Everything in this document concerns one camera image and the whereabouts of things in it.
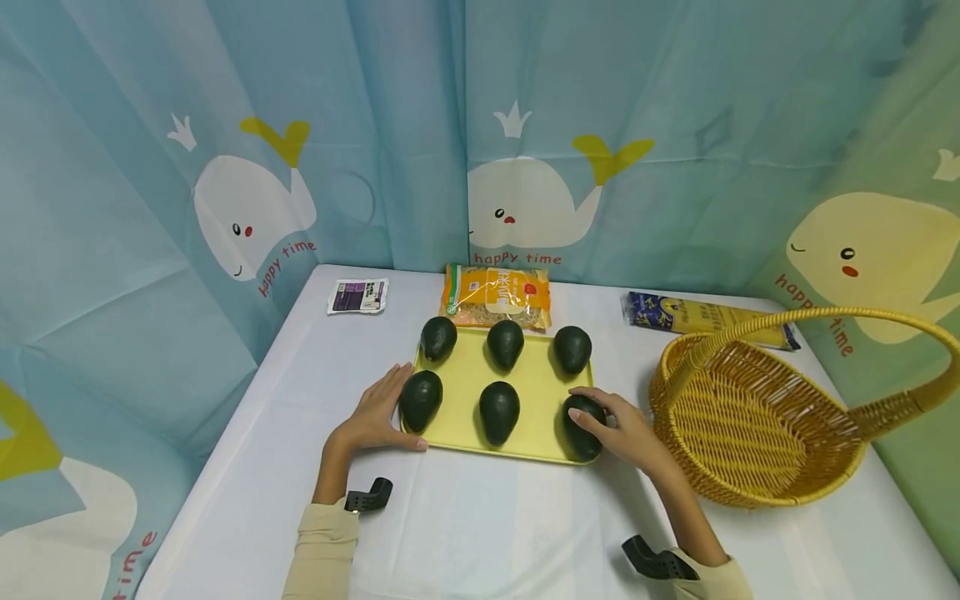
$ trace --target avocado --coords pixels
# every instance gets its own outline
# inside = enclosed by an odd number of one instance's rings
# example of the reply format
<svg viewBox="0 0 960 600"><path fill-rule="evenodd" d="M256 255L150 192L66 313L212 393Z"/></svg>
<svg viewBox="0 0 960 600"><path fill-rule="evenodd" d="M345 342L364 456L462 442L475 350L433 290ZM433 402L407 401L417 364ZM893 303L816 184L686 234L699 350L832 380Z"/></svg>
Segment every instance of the avocado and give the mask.
<svg viewBox="0 0 960 600"><path fill-rule="evenodd" d="M567 325L553 337L553 351L560 368L567 374L576 375L587 366L593 342L590 336L575 325Z"/></svg>
<svg viewBox="0 0 960 600"><path fill-rule="evenodd" d="M523 351L523 329L514 321L501 321L490 328L487 348L493 362L509 371Z"/></svg>
<svg viewBox="0 0 960 600"><path fill-rule="evenodd" d="M602 406L586 396L571 396L567 398L561 409L563 410L561 418L564 421L566 440L570 442L570 449L573 450L574 456L584 463L592 461L600 454L603 445L596 439L596 436L573 422L573 419L570 418L567 412L571 408L580 409L604 424L607 423L607 415L603 412Z"/></svg>
<svg viewBox="0 0 960 600"><path fill-rule="evenodd" d="M444 384L432 371L415 372L400 391L400 414L407 428L419 433L444 401Z"/></svg>
<svg viewBox="0 0 960 600"><path fill-rule="evenodd" d="M503 445L519 418L520 398L514 386L506 381L494 381L480 393L480 420L490 445Z"/></svg>
<svg viewBox="0 0 960 600"><path fill-rule="evenodd" d="M447 317L434 317L420 332L423 357L431 363L444 360L457 343L457 326Z"/></svg>

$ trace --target table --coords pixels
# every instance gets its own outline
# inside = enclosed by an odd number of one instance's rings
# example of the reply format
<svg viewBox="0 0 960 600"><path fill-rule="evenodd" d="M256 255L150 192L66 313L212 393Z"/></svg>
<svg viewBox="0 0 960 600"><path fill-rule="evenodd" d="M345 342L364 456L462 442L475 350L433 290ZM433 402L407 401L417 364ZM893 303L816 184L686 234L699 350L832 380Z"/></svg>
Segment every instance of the table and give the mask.
<svg viewBox="0 0 960 600"><path fill-rule="evenodd" d="M338 278L389 277L378 316L325 313ZM300 298L167 534L138 600L279 598L297 524L327 434L395 362L412 360L436 314L443 276L323 265ZM553 331L593 339L598 387L645 407L673 334L623 323L625 290L551 284ZM672 294L779 311L766 300ZM836 394L806 347L782 356ZM349 489L394 482L381 512L361 517L351 598L659 598L620 544L640 533L673 545L649 480L609 453L567 467L434 448L358 458ZM758 600L955 600L960 586L876 453L817 503L744 511L703 502Z"/></svg>

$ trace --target cartoon whale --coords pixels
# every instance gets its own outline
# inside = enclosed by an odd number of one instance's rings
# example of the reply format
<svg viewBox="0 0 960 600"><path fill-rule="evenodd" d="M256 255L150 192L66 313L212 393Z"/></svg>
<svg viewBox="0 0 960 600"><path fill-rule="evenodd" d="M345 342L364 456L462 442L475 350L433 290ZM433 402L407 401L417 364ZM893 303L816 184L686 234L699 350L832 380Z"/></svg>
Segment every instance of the cartoon whale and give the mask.
<svg viewBox="0 0 960 600"><path fill-rule="evenodd" d="M960 218L932 204L872 192L835 196L794 229L786 253L821 296L838 306L873 306L931 323L960 305L960 293L927 301L960 242ZM918 335L906 325L857 319L882 344Z"/></svg>
<svg viewBox="0 0 960 600"><path fill-rule="evenodd" d="M58 468L84 503L76 513L0 536L4 597L100 600L110 559L136 521L136 494L109 471L61 457L33 407L2 382L0 418L13 432L0 441L0 481Z"/></svg>
<svg viewBox="0 0 960 600"><path fill-rule="evenodd" d="M575 207L570 190L553 167L529 156L485 163L467 175L470 243L480 248L559 248L587 234L604 184L650 152L642 139L612 155L596 135L583 135L573 147L587 156L595 187Z"/></svg>
<svg viewBox="0 0 960 600"><path fill-rule="evenodd" d="M287 235L313 226L313 204L298 164L310 126L295 121L280 137L257 118L240 129L263 137L290 165L290 189L261 165L239 156L216 156L194 186L194 206L206 244L237 280L256 277L267 254Z"/></svg>

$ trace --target small package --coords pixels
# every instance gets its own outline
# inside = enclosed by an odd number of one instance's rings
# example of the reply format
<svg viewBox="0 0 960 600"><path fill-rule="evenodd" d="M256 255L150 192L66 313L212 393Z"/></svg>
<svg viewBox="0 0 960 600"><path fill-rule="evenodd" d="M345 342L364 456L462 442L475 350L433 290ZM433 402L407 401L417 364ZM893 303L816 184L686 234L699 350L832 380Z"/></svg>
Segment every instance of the small package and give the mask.
<svg viewBox="0 0 960 600"><path fill-rule="evenodd" d="M714 333L767 314L643 292L630 292L623 299L623 316L628 323L677 333ZM787 324L755 331L743 341L781 350L800 349L793 329Z"/></svg>
<svg viewBox="0 0 960 600"><path fill-rule="evenodd" d="M383 279L338 279L326 303L326 314L375 314L387 307L387 284Z"/></svg>
<svg viewBox="0 0 960 600"><path fill-rule="evenodd" d="M543 331L550 326L546 271L447 265L440 314L462 326L510 320Z"/></svg>

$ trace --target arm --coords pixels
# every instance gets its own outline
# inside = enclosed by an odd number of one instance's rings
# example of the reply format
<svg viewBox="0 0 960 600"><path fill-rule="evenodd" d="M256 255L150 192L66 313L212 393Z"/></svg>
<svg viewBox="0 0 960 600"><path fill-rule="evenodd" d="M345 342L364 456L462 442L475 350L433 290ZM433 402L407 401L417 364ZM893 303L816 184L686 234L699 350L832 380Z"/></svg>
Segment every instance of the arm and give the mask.
<svg viewBox="0 0 960 600"><path fill-rule="evenodd" d="M312 503L303 511L283 600L347 598L359 533L357 514L344 510L347 476L361 448L395 445L425 450L426 441L395 430L390 418L413 367L394 366L364 392L356 410L327 438Z"/></svg>
<svg viewBox="0 0 960 600"><path fill-rule="evenodd" d="M596 400L613 415L616 426L608 427L576 409L570 409L570 418L596 436L605 448L642 470L657 489L680 546L675 554L701 577L698 582L675 581L678 597L752 598L743 573L720 545L680 465L650 429L643 413L621 396L596 388L574 388L570 392Z"/></svg>

